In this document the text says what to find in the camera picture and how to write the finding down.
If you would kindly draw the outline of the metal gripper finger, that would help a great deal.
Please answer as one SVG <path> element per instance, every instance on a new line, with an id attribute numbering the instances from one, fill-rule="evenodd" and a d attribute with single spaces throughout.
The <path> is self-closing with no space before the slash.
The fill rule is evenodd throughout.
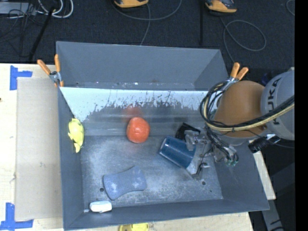
<path id="1" fill-rule="evenodd" d="M 185 143 L 186 147 L 189 151 L 193 151 L 195 148 L 195 145 L 199 143 L 198 136 L 199 133 L 197 131 L 185 131 Z"/>
<path id="2" fill-rule="evenodd" d="M 194 180 L 200 180 L 202 178 L 203 170 L 208 168 L 210 168 L 210 165 L 208 163 L 206 162 L 201 163 L 198 166 L 196 173 L 192 174 L 192 178 Z"/>

